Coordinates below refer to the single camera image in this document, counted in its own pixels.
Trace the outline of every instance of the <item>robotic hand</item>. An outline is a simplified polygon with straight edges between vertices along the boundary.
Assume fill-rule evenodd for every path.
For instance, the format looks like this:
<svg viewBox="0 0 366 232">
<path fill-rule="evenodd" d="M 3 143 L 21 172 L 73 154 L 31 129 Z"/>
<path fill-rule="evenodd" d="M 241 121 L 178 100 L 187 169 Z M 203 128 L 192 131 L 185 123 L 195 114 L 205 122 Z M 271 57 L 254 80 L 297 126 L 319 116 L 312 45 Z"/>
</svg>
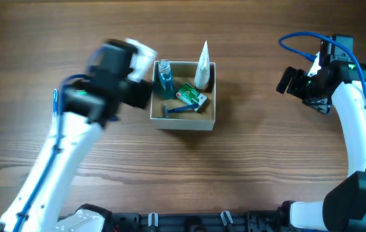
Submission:
<svg viewBox="0 0 366 232">
<path fill-rule="evenodd" d="M 288 35 L 311 35 L 310 32 Z M 321 113 L 335 106 L 348 151 L 348 178 L 320 202 L 286 201 L 277 210 L 230 214 L 140 215 L 112 213 L 92 205 L 58 221 L 70 183 L 81 160 L 115 119 L 122 102 L 144 108 L 151 84 L 142 76 L 156 53 L 137 41 L 108 41 L 87 75 L 63 84 L 58 125 L 53 124 L 37 164 L 10 208 L 0 231 L 366 231 L 366 64 L 352 54 L 353 38 L 323 37 L 309 73 L 288 67 L 277 91 L 290 93 Z"/>
</svg>

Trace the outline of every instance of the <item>green package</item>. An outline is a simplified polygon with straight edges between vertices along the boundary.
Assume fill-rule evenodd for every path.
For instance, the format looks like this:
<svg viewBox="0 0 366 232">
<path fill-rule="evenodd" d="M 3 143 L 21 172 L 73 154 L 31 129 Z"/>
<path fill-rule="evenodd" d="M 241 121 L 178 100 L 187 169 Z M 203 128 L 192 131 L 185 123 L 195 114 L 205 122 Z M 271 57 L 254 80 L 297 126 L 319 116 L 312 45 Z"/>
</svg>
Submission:
<svg viewBox="0 0 366 232">
<path fill-rule="evenodd" d="M 186 104 L 197 103 L 198 108 L 194 109 L 196 112 L 207 100 L 207 97 L 204 94 L 199 93 L 188 83 L 184 83 L 183 87 L 181 87 L 176 93 L 176 97 Z"/>
</svg>

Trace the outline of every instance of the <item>white box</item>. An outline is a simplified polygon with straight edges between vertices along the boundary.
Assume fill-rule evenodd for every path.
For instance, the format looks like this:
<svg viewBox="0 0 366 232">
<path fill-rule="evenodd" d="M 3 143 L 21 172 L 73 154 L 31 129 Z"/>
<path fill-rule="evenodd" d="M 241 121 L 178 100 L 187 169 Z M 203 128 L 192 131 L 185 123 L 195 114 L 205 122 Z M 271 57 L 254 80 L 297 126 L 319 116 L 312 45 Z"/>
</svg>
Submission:
<svg viewBox="0 0 366 232">
<path fill-rule="evenodd" d="M 173 72 L 173 84 L 177 88 L 175 92 L 183 86 L 185 82 L 195 87 L 194 80 L 197 69 L 197 62 L 170 61 L 171 71 Z M 154 62 L 153 83 L 159 84 L 159 62 Z M 181 113 L 170 113 L 168 119 L 162 118 L 162 104 L 167 104 L 169 109 L 185 106 L 179 99 L 163 100 L 154 91 L 151 94 L 150 120 L 156 129 L 169 130 L 212 130 L 215 125 L 216 117 L 216 64 L 210 63 L 209 86 L 201 91 L 207 96 L 208 100 L 201 107 L 200 112 L 193 110 Z"/>
</svg>

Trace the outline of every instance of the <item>blue bottle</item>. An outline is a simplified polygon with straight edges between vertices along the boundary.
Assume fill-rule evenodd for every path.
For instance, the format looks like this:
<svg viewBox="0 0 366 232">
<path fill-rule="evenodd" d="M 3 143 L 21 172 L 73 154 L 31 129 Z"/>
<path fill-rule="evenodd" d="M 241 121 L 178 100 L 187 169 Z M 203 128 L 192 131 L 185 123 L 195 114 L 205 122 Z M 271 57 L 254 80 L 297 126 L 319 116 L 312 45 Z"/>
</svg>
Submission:
<svg viewBox="0 0 366 232">
<path fill-rule="evenodd" d="M 173 90 L 173 73 L 171 72 L 170 62 L 161 60 L 159 63 L 159 79 L 162 83 L 163 99 L 172 99 L 175 97 Z"/>
</svg>

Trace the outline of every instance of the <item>table surface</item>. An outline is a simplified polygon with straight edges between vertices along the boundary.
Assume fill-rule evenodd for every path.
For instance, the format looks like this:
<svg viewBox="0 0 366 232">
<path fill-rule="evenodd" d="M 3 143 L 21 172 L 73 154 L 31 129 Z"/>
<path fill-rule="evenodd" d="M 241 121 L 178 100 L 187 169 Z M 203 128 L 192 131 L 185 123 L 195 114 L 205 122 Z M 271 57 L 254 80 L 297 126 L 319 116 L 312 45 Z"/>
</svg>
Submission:
<svg viewBox="0 0 366 232">
<path fill-rule="evenodd" d="M 353 35 L 366 63 L 366 1 L 0 4 L 0 216 L 46 138 L 53 89 L 83 72 L 103 40 L 125 37 L 172 61 L 197 61 L 207 40 L 217 64 L 215 128 L 156 130 L 149 111 L 122 106 L 121 121 L 106 128 L 77 170 L 62 214 L 84 203 L 189 213 L 323 200 L 347 174 L 336 110 L 321 115 L 275 91 L 285 68 L 311 67 L 278 38 L 306 30 Z M 312 53 L 320 45 L 311 38 L 287 43 Z"/>
</svg>

